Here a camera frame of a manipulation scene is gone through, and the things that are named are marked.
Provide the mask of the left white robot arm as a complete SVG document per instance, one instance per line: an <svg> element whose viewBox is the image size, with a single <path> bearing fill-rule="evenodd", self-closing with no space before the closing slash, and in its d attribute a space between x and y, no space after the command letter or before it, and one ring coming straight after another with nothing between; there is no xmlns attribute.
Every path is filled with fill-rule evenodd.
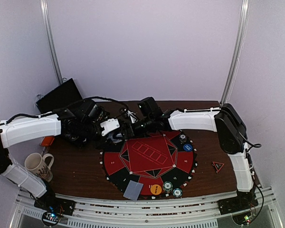
<svg viewBox="0 0 285 228"><path fill-rule="evenodd" d="M109 113L92 99L83 100L79 106L40 114L17 114L0 121L0 175L26 189L49 211L59 206L59 201L43 177L33 174L28 168L10 156L8 148L16 144L50 136L64 136L76 145L89 141L106 142L109 136L121 139L133 137L134 122L125 118L110 117Z"/></svg>

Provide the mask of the black white poker chip stack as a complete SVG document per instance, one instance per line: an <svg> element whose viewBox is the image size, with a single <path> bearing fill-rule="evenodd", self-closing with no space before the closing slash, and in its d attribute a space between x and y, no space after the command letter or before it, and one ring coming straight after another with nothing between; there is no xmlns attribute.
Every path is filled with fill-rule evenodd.
<svg viewBox="0 0 285 228"><path fill-rule="evenodd" d="M185 142L187 140L187 136L185 134L180 134L179 139L181 142Z"/></svg>

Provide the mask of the dealt blue-backed card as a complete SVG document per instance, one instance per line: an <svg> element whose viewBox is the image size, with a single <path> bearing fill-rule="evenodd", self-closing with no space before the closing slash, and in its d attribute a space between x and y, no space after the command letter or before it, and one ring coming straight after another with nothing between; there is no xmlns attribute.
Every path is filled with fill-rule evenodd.
<svg viewBox="0 0 285 228"><path fill-rule="evenodd" d="M143 189L143 184L130 180L123 196L128 200L137 201Z"/></svg>

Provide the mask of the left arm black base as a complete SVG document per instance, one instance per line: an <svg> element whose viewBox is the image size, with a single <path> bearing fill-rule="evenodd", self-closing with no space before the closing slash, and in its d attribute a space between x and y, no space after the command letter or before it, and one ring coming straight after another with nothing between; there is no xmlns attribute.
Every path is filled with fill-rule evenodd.
<svg viewBox="0 0 285 228"><path fill-rule="evenodd" d="M33 195L30 197L34 200L34 206L36 208L53 212L58 215L72 216L76 205L75 201L69 199L67 200L57 197L36 198Z"/></svg>

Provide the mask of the black poker chip case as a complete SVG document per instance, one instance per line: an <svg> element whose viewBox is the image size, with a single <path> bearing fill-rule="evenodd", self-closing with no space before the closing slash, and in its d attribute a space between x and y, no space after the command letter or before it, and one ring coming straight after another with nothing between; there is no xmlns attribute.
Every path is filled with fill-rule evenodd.
<svg viewBox="0 0 285 228"><path fill-rule="evenodd" d="M41 113L55 112L61 119L60 137L83 147L103 139L100 123L109 113L92 98L83 98L73 79L69 79L36 103Z"/></svg>

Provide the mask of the red black triangular token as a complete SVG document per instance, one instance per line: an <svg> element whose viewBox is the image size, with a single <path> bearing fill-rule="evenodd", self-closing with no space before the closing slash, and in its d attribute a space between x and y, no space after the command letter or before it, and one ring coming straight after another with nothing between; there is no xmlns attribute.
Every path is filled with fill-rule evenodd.
<svg viewBox="0 0 285 228"><path fill-rule="evenodd" d="M224 163L212 161L212 166L214 167L216 173L219 173L224 165Z"/></svg>

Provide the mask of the green white poker chip stack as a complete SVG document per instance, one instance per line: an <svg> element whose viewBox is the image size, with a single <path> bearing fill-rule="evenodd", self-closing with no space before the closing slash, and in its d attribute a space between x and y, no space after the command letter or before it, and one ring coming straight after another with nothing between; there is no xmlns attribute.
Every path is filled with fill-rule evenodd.
<svg viewBox="0 0 285 228"><path fill-rule="evenodd" d="M162 189L165 192L171 192L173 190L173 184L170 181L165 181L162 185Z"/></svg>

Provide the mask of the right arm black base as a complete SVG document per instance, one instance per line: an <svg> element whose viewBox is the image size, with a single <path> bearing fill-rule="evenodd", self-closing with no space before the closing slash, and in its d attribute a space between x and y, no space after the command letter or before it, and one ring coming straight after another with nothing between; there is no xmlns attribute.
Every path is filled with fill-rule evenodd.
<svg viewBox="0 0 285 228"><path fill-rule="evenodd" d="M256 195L250 192L237 192L237 196L218 200L218 209L221 215L239 212L258 206Z"/></svg>

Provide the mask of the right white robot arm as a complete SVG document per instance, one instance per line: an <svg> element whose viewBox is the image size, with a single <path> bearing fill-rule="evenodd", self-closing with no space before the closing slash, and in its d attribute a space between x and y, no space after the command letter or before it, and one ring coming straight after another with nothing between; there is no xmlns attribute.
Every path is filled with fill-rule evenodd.
<svg viewBox="0 0 285 228"><path fill-rule="evenodd" d="M184 187L184 197L236 192L234 206L245 209L251 202L255 187L251 192L237 191L236 177L228 154L219 145L218 134L205 130L184 131L197 149L198 166L192 180Z"/></svg>

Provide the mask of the teal white poker chip stack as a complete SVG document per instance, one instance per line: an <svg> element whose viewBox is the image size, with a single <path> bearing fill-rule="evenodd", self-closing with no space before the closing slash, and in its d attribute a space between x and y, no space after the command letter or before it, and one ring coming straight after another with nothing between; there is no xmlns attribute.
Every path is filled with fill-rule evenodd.
<svg viewBox="0 0 285 228"><path fill-rule="evenodd" d="M179 197L182 196L182 189L181 188L175 188L172 191L172 194L173 194L174 197L179 198Z"/></svg>

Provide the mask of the orange big blind button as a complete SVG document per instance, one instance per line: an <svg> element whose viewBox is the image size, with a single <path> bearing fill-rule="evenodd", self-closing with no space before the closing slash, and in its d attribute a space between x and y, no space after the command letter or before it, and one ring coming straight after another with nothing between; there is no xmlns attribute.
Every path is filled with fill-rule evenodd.
<svg viewBox="0 0 285 228"><path fill-rule="evenodd" d="M150 192L152 195L160 195L162 193L162 186L159 184L151 185Z"/></svg>

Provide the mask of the blue small blind button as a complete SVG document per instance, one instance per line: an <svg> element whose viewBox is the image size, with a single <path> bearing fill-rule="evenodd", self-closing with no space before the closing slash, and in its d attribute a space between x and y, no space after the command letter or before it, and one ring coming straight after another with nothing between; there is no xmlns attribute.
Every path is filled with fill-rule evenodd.
<svg viewBox="0 0 285 228"><path fill-rule="evenodd" d="M183 149L184 149L184 151L186 151L186 152L191 152L192 150L193 150L193 146L191 145L191 144L184 144L183 145Z"/></svg>

